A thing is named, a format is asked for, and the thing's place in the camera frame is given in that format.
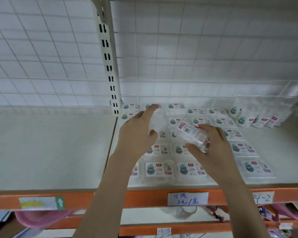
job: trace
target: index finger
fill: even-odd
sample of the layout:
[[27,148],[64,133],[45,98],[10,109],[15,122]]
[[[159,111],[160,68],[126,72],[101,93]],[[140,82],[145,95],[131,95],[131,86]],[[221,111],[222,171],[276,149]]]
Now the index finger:
[[210,141],[211,140],[221,140],[221,137],[216,129],[216,127],[208,124],[199,124],[199,128],[206,130],[209,133]]
[[142,114],[141,118],[144,119],[145,121],[147,121],[149,123],[152,115],[153,115],[153,112],[159,108],[159,105],[158,104],[152,104],[150,105],[145,111],[144,113]]

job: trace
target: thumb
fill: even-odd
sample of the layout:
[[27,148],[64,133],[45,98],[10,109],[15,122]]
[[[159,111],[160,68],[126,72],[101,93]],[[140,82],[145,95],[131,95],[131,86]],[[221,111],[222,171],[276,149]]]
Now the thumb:
[[186,143],[186,148],[189,152],[202,164],[208,163],[209,157],[198,149],[194,144]]
[[157,138],[158,138],[158,133],[155,130],[152,129],[149,132],[149,139],[151,140],[152,144],[155,143],[155,141],[157,140]]

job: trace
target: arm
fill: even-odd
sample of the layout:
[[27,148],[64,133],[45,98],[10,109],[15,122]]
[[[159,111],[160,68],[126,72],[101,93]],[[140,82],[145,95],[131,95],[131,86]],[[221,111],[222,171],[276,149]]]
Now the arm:
[[269,238],[253,194],[242,179],[222,129],[211,125],[199,127],[209,133],[210,147],[207,154],[193,144],[186,144],[186,147],[223,190],[230,210],[234,238]]
[[73,238],[118,237],[131,171],[158,137],[154,130],[149,133],[149,121],[157,108],[158,105],[151,105],[121,127],[116,149]]

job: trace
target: green and white label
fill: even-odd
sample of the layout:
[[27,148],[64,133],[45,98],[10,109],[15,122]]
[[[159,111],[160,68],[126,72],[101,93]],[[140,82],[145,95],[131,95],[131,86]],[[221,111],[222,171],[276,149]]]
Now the green and white label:
[[19,202],[22,210],[64,210],[63,196],[52,197],[21,197]]

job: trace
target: forearm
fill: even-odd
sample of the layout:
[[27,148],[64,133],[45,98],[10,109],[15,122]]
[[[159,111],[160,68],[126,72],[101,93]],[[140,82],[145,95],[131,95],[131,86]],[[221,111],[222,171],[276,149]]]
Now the forearm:
[[244,182],[228,185],[223,192],[229,207],[234,238],[269,238],[254,197]]
[[132,168],[123,154],[109,157],[102,181],[73,238],[116,238]]

